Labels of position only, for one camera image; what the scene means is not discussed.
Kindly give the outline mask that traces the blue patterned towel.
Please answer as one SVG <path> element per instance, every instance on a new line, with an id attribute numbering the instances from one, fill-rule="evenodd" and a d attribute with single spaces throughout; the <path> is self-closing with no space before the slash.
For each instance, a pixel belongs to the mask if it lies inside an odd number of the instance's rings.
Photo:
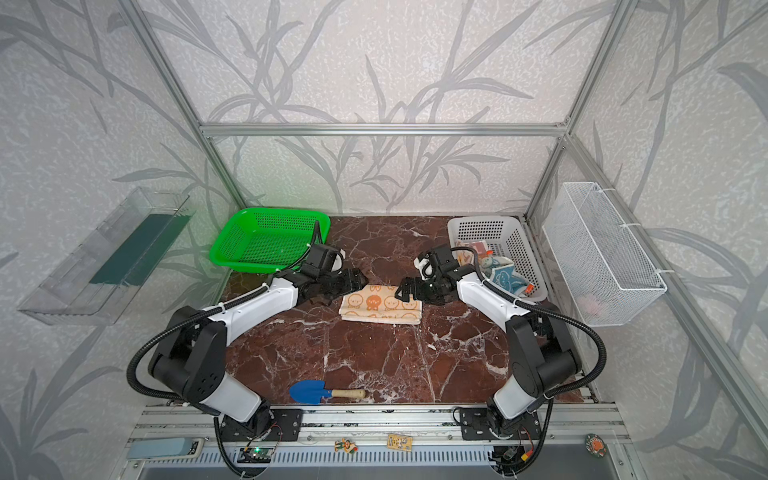
<path id="1" fill-rule="evenodd" d="M 514 295 L 528 296 L 534 286 L 517 270 L 513 260 L 507 257 L 488 256 L 480 261 L 484 275 L 502 290 Z"/>

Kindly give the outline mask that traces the green plastic basket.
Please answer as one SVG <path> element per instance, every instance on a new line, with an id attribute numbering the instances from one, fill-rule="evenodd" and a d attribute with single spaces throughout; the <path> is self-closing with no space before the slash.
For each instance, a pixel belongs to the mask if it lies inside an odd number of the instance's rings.
<path id="1" fill-rule="evenodd" d="M 309 210 L 251 207 L 233 215 L 210 249 L 212 263 L 268 274 L 294 264 L 308 245 L 327 239 L 331 219 Z"/>

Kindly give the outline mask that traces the white plastic basket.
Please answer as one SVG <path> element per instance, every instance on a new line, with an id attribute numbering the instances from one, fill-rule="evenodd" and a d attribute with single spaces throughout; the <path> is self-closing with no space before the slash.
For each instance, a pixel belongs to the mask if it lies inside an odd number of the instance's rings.
<path id="1" fill-rule="evenodd" d="M 511 259 L 515 271 L 533 285 L 529 298 L 535 302 L 548 297 L 546 282 L 520 221 L 510 216 L 457 217 L 448 221 L 450 244 L 485 242 L 497 256 Z"/>

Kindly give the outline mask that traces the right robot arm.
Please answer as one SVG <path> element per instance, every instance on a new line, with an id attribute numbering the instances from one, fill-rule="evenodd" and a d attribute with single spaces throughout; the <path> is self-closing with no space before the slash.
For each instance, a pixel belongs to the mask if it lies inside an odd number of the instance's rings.
<path id="1" fill-rule="evenodd" d="M 454 301 L 478 310 L 505 331 L 510 377 L 488 400 L 488 430 L 500 439 L 513 436 L 527 421 L 536 420 L 543 404 L 578 390 L 597 379 L 607 364 L 607 348 L 600 335 L 585 323 L 546 309 L 507 292 L 485 277 L 479 253 L 467 246 L 441 245 L 415 261 L 418 277 L 406 277 L 395 297 L 442 306 Z M 584 377 L 571 330 L 585 333 L 597 349 L 597 360 Z"/>

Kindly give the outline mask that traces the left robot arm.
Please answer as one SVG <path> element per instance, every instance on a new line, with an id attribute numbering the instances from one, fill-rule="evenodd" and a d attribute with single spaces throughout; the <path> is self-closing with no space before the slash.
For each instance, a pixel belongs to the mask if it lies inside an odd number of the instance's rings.
<path id="1" fill-rule="evenodd" d="M 367 277 L 344 264 L 341 250 L 320 240 L 315 228 L 297 260 L 268 275 L 258 288 L 205 309 L 182 307 L 162 332 L 129 361 L 128 385 L 153 398 L 188 403 L 214 418 L 235 423 L 252 437 L 274 423 L 269 402 L 226 371 L 226 350 L 270 318 L 304 302 L 334 301 L 362 290 Z"/>

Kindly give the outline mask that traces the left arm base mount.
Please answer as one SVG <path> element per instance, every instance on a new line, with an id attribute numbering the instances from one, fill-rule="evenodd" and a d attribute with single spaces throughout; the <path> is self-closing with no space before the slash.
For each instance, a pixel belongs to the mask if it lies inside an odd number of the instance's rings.
<path id="1" fill-rule="evenodd" d="M 302 409 L 262 408 L 245 423 L 224 416 L 219 433 L 224 442 L 295 442 L 299 437 L 303 413 Z"/>

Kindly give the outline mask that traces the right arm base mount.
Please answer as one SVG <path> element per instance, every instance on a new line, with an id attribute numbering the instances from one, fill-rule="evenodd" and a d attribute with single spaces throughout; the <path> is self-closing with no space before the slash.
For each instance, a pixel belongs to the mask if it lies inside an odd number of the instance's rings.
<path id="1" fill-rule="evenodd" d="M 494 408 L 455 407 L 454 421 L 461 429 L 463 440 L 538 440 L 542 422 L 537 414 L 523 412 L 515 419 L 506 419 Z"/>

